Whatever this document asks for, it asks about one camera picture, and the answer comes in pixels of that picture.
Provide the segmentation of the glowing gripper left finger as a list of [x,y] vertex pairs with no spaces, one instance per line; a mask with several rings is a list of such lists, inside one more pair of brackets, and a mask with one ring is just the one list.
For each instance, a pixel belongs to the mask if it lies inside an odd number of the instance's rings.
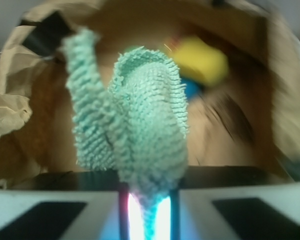
[[116,172],[0,180],[0,240],[129,240],[128,186]]

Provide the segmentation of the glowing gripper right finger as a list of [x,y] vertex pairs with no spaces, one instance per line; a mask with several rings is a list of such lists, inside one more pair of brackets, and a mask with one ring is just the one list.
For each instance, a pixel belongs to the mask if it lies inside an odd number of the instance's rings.
[[300,240],[300,182],[251,166],[191,166],[160,203],[160,240]]

